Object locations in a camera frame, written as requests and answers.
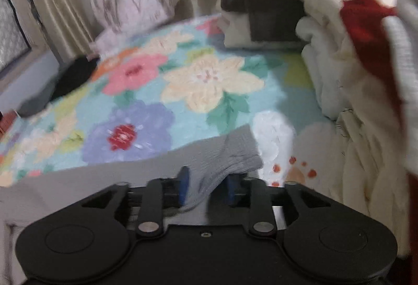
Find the black cloth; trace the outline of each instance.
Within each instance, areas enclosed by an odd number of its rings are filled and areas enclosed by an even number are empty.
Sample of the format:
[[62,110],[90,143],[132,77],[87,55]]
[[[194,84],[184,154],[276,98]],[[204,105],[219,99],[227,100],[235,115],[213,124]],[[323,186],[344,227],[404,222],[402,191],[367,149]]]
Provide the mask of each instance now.
[[17,111],[22,118],[32,117],[47,107],[47,104],[55,99],[63,97],[81,85],[91,77],[100,58],[90,61],[86,56],[80,56],[71,64],[60,69],[58,74],[51,78],[45,87],[34,97],[26,100]]
[[50,101],[63,97],[83,85],[97,68],[100,58],[87,60],[86,56],[77,58],[58,79]]
[[221,9],[248,14],[251,41],[299,42],[296,24],[306,16],[301,0],[221,0]]

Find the paw print pattern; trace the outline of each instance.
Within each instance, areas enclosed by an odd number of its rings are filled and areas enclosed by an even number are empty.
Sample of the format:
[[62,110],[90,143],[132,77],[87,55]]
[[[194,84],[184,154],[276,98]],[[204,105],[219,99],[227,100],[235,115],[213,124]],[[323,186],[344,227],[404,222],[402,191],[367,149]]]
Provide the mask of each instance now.
[[296,166],[297,164],[297,158],[292,156],[289,159],[289,163],[291,164],[291,168],[287,174],[286,181],[295,181],[297,183],[300,183],[302,185],[306,184],[306,178],[308,179],[314,179],[317,176],[316,170],[311,168],[309,172],[306,173],[308,163],[306,161],[302,161],[300,164],[300,167]]

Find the pink flower print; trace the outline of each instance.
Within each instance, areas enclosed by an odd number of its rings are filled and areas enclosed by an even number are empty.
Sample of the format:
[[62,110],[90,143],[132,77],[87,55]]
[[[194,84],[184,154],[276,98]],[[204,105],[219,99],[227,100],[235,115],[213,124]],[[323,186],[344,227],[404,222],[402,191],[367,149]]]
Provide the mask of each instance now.
[[113,70],[109,83],[103,89],[107,95],[117,95],[125,90],[137,90],[158,76],[158,66],[166,63],[165,55],[139,55]]
[[218,18],[210,19],[203,24],[196,27],[198,31],[204,31],[207,36],[222,34],[222,31],[219,29]]

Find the bed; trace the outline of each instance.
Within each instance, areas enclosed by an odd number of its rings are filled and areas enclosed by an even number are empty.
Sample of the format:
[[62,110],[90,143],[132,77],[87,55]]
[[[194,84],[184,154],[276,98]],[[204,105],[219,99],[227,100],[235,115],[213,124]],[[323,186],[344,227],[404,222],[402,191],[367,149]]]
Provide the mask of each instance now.
[[0,186],[59,170],[135,161],[249,123],[261,178],[330,193],[335,124],[319,109],[297,51],[229,50],[218,16],[131,38],[103,58],[90,81],[0,144]]

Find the metal screw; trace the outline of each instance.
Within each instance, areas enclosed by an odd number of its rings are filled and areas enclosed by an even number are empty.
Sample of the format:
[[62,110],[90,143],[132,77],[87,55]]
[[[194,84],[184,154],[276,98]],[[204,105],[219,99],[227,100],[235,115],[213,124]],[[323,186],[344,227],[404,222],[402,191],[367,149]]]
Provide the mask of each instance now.
[[260,233],[268,233],[271,232],[274,229],[273,224],[270,224],[268,222],[258,222],[254,224],[253,226],[254,230]]
[[142,232],[152,233],[157,231],[160,228],[160,225],[158,225],[156,222],[144,222],[142,224],[139,224],[138,228]]

